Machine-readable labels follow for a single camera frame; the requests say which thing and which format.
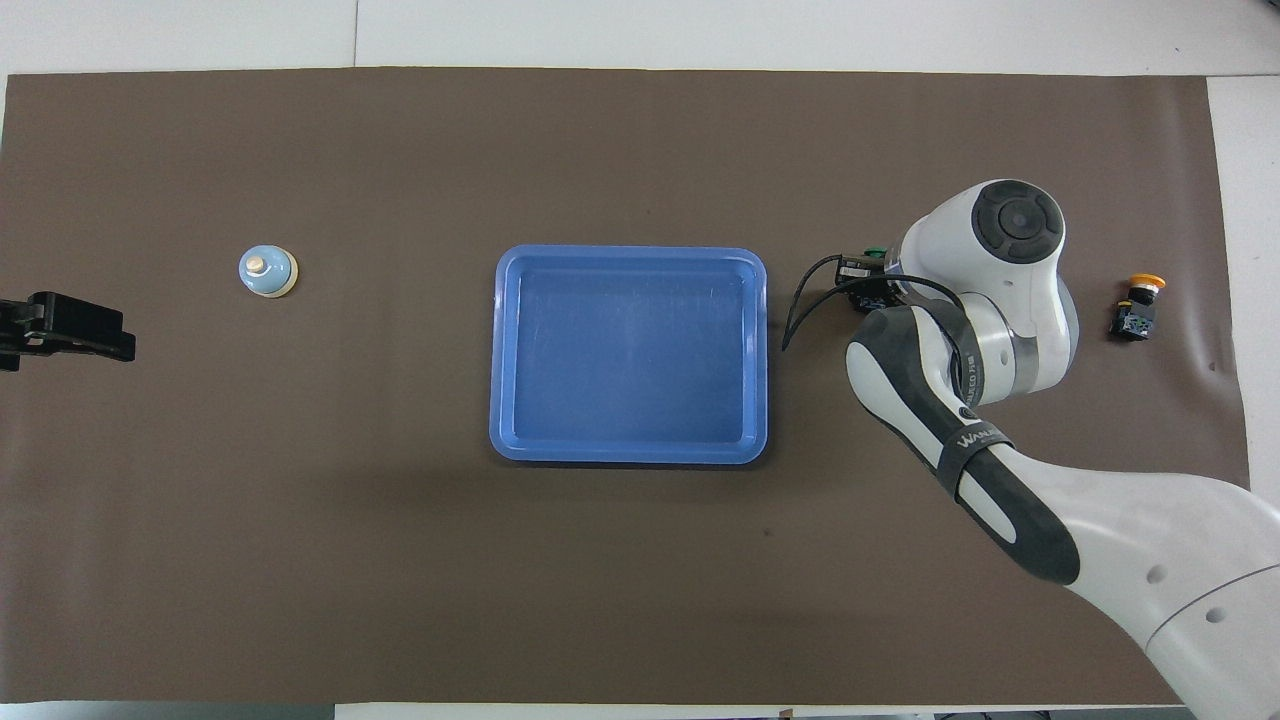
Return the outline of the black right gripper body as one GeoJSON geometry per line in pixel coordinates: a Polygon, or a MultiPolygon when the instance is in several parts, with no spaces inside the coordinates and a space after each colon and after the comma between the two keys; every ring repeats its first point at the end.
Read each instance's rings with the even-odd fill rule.
{"type": "Polygon", "coordinates": [[[886,279],[884,254],[841,255],[836,260],[836,290],[840,293],[896,293],[893,281],[886,279]]]}

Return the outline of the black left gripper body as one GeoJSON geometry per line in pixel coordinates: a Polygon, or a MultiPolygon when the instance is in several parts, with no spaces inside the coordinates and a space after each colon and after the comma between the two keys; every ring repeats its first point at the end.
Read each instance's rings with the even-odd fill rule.
{"type": "Polygon", "coordinates": [[[35,354],[38,350],[28,337],[28,324],[37,314],[31,299],[1,300],[1,352],[35,354]]]}

